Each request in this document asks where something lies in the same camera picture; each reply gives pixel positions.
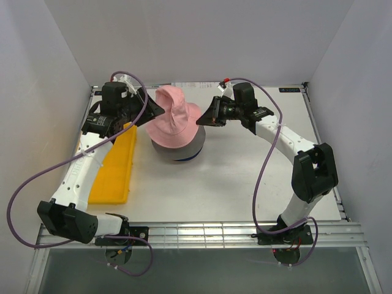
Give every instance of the white backdrop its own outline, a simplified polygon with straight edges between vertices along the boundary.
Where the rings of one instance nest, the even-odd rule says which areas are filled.
[[[45,0],[90,85],[309,81],[353,0]]]
[[[43,0],[0,0],[0,293],[23,293],[34,250],[11,235],[6,208],[29,176],[69,157],[89,86]],[[26,186],[12,219],[35,243],[39,200],[49,199],[63,170]]]
[[[310,83],[344,208],[364,228],[384,293],[392,293],[391,52],[392,2],[355,0]]]

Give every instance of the yellow plastic bin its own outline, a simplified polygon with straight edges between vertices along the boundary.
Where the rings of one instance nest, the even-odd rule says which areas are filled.
[[[127,201],[136,134],[137,127],[133,126],[116,138],[92,185],[89,204],[123,204]]]

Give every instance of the pink bucket hat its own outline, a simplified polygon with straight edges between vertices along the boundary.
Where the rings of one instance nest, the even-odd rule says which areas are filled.
[[[201,117],[200,108],[187,103],[183,90],[174,86],[162,86],[156,90],[156,103],[165,113],[150,121],[146,131],[152,141],[166,148],[181,148],[196,136]]]

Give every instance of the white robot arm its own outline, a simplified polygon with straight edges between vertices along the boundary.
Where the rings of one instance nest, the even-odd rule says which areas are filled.
[[[41,201],[38,205],[38,215],[52,235],[87,244],[95,236],[129,234],[126,217],[116,214],[93,216],[86,213],[86,209],[99,168],[113,146],[107,138],[122,131],[125,123],[134,120],[142,108],[144,99],[143,91],[134,90],[132,84],[124,77],[121,77],[120,81],[108,82],[102,87],[100,113],[94,113],[98,105],[93,105],[94,110],[87,116],[81,130],[77,152],[84,156],[71,163],[50,201]],[[146,110],[136,122],[136,126],[147,123],[163,113],[164,110],[148,97]],[[102,143],[102,146],[90,150],[99,143]]]
[[[197,124],[222,127],[228,119],[240,120],[245,128],[272,144],[279,127],[278,118],[268,108],[258,106],[250,83],[238,83],[231,89],[225,82],[220,83],[222,96],[213,98]],[[281,126],[276,148],[293,164],[294,193],[270,231],[287,228],[307,218],[317,202],[338,183],[333,151],[328,144],[317,145]],[[300,227],[303,225],[294,226],[291,232],[298,232]],[[290,230],[281,234],[288,235]]]

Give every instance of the purple cable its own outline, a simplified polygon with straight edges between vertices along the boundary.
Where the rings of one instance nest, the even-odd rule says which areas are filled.
[[[21,238],[21,236],[18,235],[17,231],[15,231],[15,228],[13,227],[12,224],[12,220],[11,220],[11,209],[12,209],[12,205],[13,202],[15,201],[15,198],[17,197],[18,193],[25,187],[25,185],[27,185],[28,183],[30,183],[32,180],[38,178],[39,176],[42,176],[48,172],[51,172],[52,170],[55,170],[56,168],[62,167],[65,164],[68,164],[74,160],[77,160],[81,157],[84,156],[84,154],[86,153],[90,153],[92,150],[97,149],[98,147],[102,146],[103,144],[106,144],[112,140],[114,140],[116,137],[120,136],[121,134],[125,133],[127,130],[129,130],[142,116],[143,112],[146,110],[147,107],[147,103],[148,103],[148,93],[147,93],[147,89],[145,87],[145,85],[143,84],[143,82],[136,77],[135,75],[133,75],[132,73],[129,72],[123,72],[123,71],[118,71],[118,72],[114,72],[111,75],[110,80],[113,79],[113,77],[117,74],[124,74],[124,75],[129,75],[130,77],[134,78],[135,80],[137,80],[137,82],[140,84],[140,86],[143,89],[143,92],[145,94],[145,101],[143,104],[143,107],[141,108],[139,114],[136,116],[135,120],[132,121],[132,123],[126,127],[124,130],[118,132],[117,134],[111,136],[110,138],[105,139],[104,141],[88,148],[83,154],[79,153],[73,157],[71,157],[70,159],[67,159],[63,162],[60,162],[52,167],[48,167],[46,170],[40,171],[39,173],[36,173],[35,175],[31,176],[30,178],[28,178],[26,181],[24,181],[16,190],[15,192],[12,194],[10,201],[8,202],[8,206],[7,206],[7,223],[8,223],[8,227],[10,228],[11,233],[13,234],[13,236],[15,237],[15,239],[17,239],[21,244],[30,247],[30,248],[35,248],[35,249],[41,249],[41,248],[51,248],[51,247],[56,247],[56,246],[60,246],[60,245],[64,245],[67,243],[72,242],[72,240],[67,240],[67,241],[63,241],[60,243],[55,243],[55,244],[46,244],[46,245],[36,245],[36,244],[32,244],[32,243],[28,243],[27,241],[25,241],[24,239]]]
[[[265,171],[265,168],[267,166],[267,163],[268,163],[268,161],[269,161],[269,159],[270,159],[270,157],[272,155],[272,152],[274,151],[274,148],[275,148],[275,146],[277,144],[277,139],[279,138],[279,135],[281,133],[282,120],[283,120],[282,110],[278,106],[278,104],[275,102],[275,100],[271,97],[271,95],[262,86],[260,86],[259,84],[255,83],[254,81],[248,80],[247,78],[231,78],[229,80],[230,81],[242,80],[242,81],[247,81],[248,83],[251,83],[251,84],[255,85],[256,87],[258,87],[260,90],[262,90],[267,95],[269,100],[276,107],[277,112],[279,112],[279,120],[278,120],[278,127],[277,127],[277,131],[276,131],[276,135],[275,135],[274,141],[271,144],[270,149],[268,150],[267,156],[264,159],[264,162],[263,162],[263,165],[262,165],[262,169],[260,170],[260,173],[258,174],[258,178],[257,178],[257,181],[256,181],[255,189],[254,189],[254,192],[253,192],[252,216],[253,216],[253,221],[254,221],[255,226],[257,227],[257,229],[259,231],[261,231],[262,233],[266,234],[266,235],[276,235],[276,234],[280,234],[280,233],[286,232],[288,230],[291,230],[292,228],[297,227],[298,225],[306,223],[308,219],[312,219],[312,221],[314,222],[314,225],[316,227],[316,237],[315,237],[312,249],[309,251],[307,256],[305,256],[305,258],[303,258],[302,261],[296,263],[296,265],[300,265],[300,264],[302,264],[304,261],[306,261],[309,258],[309,256],[313,253],[314,247],[316,246],[316,242],[317,242],[317,238],[318,238],[318,234],[319,234],[319,229],[317,227],[317,223],[316,223],[315,219],[313,217],[307,217],[307,218],[305,217],[303,219],[300,219],[298,222],[295,222],[294,224],[289,225],[287,228],[283,228],[281,230],[270,232],[270,231],[264,230],[263,228],[261,228],[261,226],[259,226],[259,224],[257,222],[257,216],[256,216],[256,199],[257,199],[258,187],[259,187],[260,182],[262,180],[262,176],[264,174],[264,171]]]
[[[151,266],[153,265],[153,262],[154,262],[153,248],[151,247],[150,243],[147,242],[146,240],[141,239],[141,238],[137,238],[137,237],[131,237],[131,236],[111,236],[111,235],[105,235],[104,238],[109,238],[109,239],[131,239],[131,240],[141,241],[141,242],[145,243],[148,246],[149,252],[150,252],[149,263],[148,263],[147,267],[143,271],[141,271],[140,273],[136,273],[136,274],[135,273],[131,273],[127,269],[122,268],[122,267],[120,267],[118,265],[115,265],[114,263],[109,263],[110,266],[112,266],[114,268],[117,266],[118,270],[122,271],[123,273],[126,273],[129,276],[140,277],[140,276],[144,275],[145,273],[147,273],[149,271],[149,269],[151,268]]]

